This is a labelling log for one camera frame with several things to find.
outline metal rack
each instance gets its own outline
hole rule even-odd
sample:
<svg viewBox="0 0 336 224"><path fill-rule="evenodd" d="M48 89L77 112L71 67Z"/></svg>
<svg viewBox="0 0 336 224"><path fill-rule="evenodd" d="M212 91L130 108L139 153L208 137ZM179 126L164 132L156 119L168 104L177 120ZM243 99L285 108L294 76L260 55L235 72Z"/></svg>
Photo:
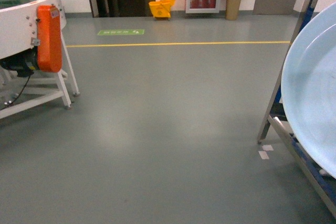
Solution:
<svg viewBox="0 0 336 224"><path fill-rule="evenodd" d="M318 0L306 0L309 2L307 11L304 15L301 15L298 19L297 25L295 27L293 37L291 42L293 42L299 32L304 28L304 26L311 20L314 8ZM271 95L262 125L258 133L258 144L262 143L262 140L266 138L269 127L272 125L276 133L282 139L286 145L289 152L292 154L297 164L300 166L303 173L308 178L309 182L312 184L313 188L316 190L318 195L321 197L327 208L336 218L336 192L330 181L325 179L320 173L321 169L315 162L309 157L309 155L304 151L304 149L299 144L296 137L288 132L288 130L283 125L283 121L287 121L285 111L283 109L281 99L281 73L284 64L282 64L281 71L279 73L275 88Z"/></svg>

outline white paper scrap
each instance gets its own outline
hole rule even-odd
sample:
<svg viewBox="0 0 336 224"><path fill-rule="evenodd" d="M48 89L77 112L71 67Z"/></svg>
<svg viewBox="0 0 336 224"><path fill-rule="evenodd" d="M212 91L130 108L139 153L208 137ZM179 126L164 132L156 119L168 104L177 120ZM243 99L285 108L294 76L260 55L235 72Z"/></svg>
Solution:
<svg viewBox="0 0 336 224"><path fill-rule="evenodd" d="M261 159L269 159L267 152L265 151L259 151L259 155L261 157Z"/></svg>
<svg viewBox="0 0 336 224"><path fill-rule="evenodd" d="M274 151L271 145L263 145L263 150L264 151Z"/></svg>

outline yellow floor line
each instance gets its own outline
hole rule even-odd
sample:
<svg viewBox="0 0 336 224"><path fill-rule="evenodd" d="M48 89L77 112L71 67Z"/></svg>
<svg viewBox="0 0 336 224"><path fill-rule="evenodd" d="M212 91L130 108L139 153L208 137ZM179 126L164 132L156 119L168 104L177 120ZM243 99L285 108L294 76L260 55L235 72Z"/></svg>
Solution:
<svg viewBox="0 0 336 224"><path fill-rule="evenodd" d="M289 44L290 41L222 41L222 42L174 42L174 43L141 43L141 44L100 44L100 45L68 45L68 48L79 47L138 47L138 46L179 46L179 45L226 45L226 44Z"/></svg>

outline machine leg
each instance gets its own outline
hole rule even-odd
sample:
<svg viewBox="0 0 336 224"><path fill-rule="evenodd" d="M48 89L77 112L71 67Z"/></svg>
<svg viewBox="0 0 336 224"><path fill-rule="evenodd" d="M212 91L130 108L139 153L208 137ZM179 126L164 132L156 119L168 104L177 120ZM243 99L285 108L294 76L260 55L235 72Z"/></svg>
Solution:
<svg viewBox="0 0 336 224"><path fill-rule="evenodd" d="M2 77L2 75L0 74L0 89L4 86L4 78Z"/></svg>
<svg viewBox="0 0 336 224"><path fill-rule="evenodd" d="M63 67L65 71L68 73L68 80L71 85L72 93L74 96L79 96L79 89L77 86L74 70L72 69L70 57L68 54L67 46L64 41L63 33L61 33L61 38L62 38L62 54L63 54Z"/></svg>
<svg viewBox="0 0 336 224"><path fill-rule="evenodd" d="M67 87L65 86L61 71L59 71L58 73L55 73L55 79L57 82L58 89L63 92L62 99L63 99L64 106L67 109L71 108L71 101L70 101L69 93L68 93Z"/></svg>
<svg viewBox="0 0 336 224"><path fill-rule="evenodd" d="M268 121L266 121L263 130L260 132L260 135L258 136L258 144L261 144L262 141L266 138L270 126L271 124Z"/></svg>
<svg viewBox="0 0 336 224"><path fill-rule="evenodd" d="M4 83L9 83L11 81L10 74L7 70L3 69L0 67L0 76L2 76L3 82Z"/></svg>

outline tan plant pot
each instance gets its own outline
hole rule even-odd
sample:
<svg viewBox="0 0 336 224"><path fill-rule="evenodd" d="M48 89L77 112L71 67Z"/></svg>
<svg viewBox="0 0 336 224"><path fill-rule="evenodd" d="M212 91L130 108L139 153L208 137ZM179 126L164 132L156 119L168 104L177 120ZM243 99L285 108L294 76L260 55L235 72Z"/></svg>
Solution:
<svg viewBox="0 0 336 224"><path fill-rule="evenodd" d="M236 20L238 18L240 1L226 0L225 18L227 20Z"/></svg>

